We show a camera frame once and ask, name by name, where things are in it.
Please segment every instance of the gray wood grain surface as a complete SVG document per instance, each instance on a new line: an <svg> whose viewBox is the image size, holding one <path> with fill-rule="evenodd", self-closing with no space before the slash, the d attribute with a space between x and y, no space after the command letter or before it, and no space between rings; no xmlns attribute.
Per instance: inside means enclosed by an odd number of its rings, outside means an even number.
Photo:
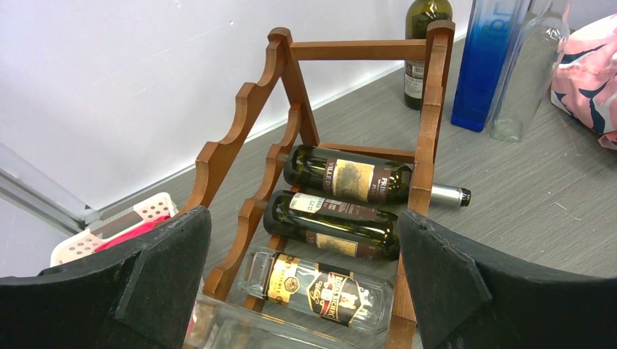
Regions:
<svg viewBox="0 0 617 349"><path fill-rule="evenodd" d="M455 45L446 94L435 182L473 192L463 209L432 206L429 216L440 224L530 262L591 276L617 276L617 152L601 148L598 136L542 102L527 138L521 143L493 140L450 124L463 42ZM402 70L374 81L315 111L323 141L414 149L419 112L402 101ZM281 139L278 128L246 144L213 201L213 240L204 274L226 256L236 233L237 214L257 190L270 144ZM143 198L169 192L184 204L193 186L189 172ZM280 188L287 186L280 181ZM260 227L252 246L263 246ZM394 279L396 263L369 263L290 242L286 251L339 265L358 273ZM228 301L242 304L232 289ZM274 304L265 313L347 340L360 348L381 348L386 334L368 336ZM415 337L414 348L421 348Z"/></svg>

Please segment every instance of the white basket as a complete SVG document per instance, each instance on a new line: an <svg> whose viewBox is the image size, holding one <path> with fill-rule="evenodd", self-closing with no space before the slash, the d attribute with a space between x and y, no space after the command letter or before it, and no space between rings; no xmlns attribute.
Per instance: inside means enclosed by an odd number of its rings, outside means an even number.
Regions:
<svg viewBox="0 0 617 349"><path fill-rule="evenodd" d="M110 238L99 238L92 235L90 229L86 229L60 242L52 252L51 266L68 263L93 254L98 246L130 232L142 224L154 222L164 216L174 217L178 213L178 208L168 193L158 193L134 205L133 211L141 217L142 221Z"/></svg>

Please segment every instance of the wooden wine rack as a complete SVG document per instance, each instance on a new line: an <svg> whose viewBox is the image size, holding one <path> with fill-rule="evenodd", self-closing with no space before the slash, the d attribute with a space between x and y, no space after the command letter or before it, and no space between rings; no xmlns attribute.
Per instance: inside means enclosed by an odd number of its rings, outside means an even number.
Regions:
<svg viewBox="0 0 617 349"><path fill-rule="evenodd" d="M305 145L413 163L408 207L421 214L428 214L453 37L454 23L448 20L433 22L429 26L426 40L293 42L286 28L275 28L270 32L266 67L261 79L256 84L247 82L242 85L236 95L236 113L228 134L219 142L206 143L197 156L195 184L187 204L180 212L187 212L198 205L210 205L274 85L281 79L290 102L287 128L281 141L270 147L259 189L244 201L240 209L236 238L227 257L212 269L205 281L203 292L206 295L223 301L227 298L298 135ZM320 142L298 64L301 60L424 60L424 97L415 152ZM273 236L268 247L283 250L285 244L285 238ZM244 306L261 312L263 300L249 296ZM402 259L399 259L386 347L411 348L414 331L415 313Z"/></svg>

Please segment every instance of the pink bag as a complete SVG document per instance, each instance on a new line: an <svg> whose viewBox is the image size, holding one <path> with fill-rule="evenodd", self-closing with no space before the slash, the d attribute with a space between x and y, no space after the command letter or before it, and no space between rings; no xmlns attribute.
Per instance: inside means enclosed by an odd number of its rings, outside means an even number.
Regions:
<svg viewBox="0 0 617 349"><path fill-rule="evenodd" d="M551 85L551 101L617 150L617 14L570 35Z"/></svg>

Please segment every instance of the dark green bottle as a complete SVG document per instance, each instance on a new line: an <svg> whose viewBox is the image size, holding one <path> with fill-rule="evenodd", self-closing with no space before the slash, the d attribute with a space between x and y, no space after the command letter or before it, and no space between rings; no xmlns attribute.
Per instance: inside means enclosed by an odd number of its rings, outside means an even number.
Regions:
<svg viewBox="0 0 617 349"><path fill-rule="evenodd" d="M285 182L298 188L370 204L404 204L412 170L406 164L372 156L298 145L285 163ZM471 191L433 184L431 202L468 206Z"/></svg>
<svg viewBox="0 0 617 349"><path fill-rule="evenodd" d="M452 20L452 7L447 0L415 0L405 19L406 39L426 39L426 29L435 20ZM405 104L420 110L422 107L422 83L424 62L405 62Z"/></svg>
<svg viewBox="0 0 617 349"><path fill-rule="evenodd" d="M397 260L398 217L390 212L304 193L272 193L263 227L272 235L367 260Z"/></svg>

